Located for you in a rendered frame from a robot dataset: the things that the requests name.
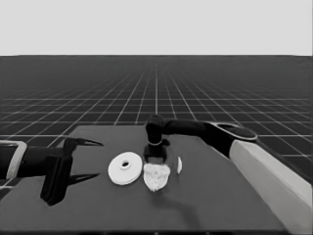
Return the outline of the white round carrier with pins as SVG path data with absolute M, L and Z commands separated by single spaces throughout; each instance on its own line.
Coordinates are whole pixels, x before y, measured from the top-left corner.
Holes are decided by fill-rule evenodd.
M 162 164 L 152 164 L 152 165 L 154 166 L 154 171 L 155 171 L 155 170 L 161 171 L 161 166 L 162 166 Z M 153 179 L 153 178 L 152 178 L 152 174 L 148 174 L 148 173 L 145 173 L 145 172 L 144 172 L 143 178 L 144 178 L 144 182 L 145 182 L 146 186 L 147 186 L 147 183 L 148 183 L 149 181 L 151 181 L 151 180 L 157 180 L 158 183 L 159 183 L 159 190 L 160 190 L 160 189 L 162 189 L 163 187 L 166 186 L 167 181 L 168 181 L 168 178 L 169 178 L 169 175 L 170 175 L 170 173 L 169 173 L 169 174 L 162 174 L 162 177 L 161 177 L 161 178 L 159 178 L 159 179 Z

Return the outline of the large thick white disc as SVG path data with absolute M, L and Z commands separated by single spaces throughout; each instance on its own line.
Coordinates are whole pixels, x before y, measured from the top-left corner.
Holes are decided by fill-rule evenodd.
M 124 152 L 114 157 L 108 166 L 110 180 L 116 185 L 127 185 L 138 179 L 143 161 L 134 152 Z

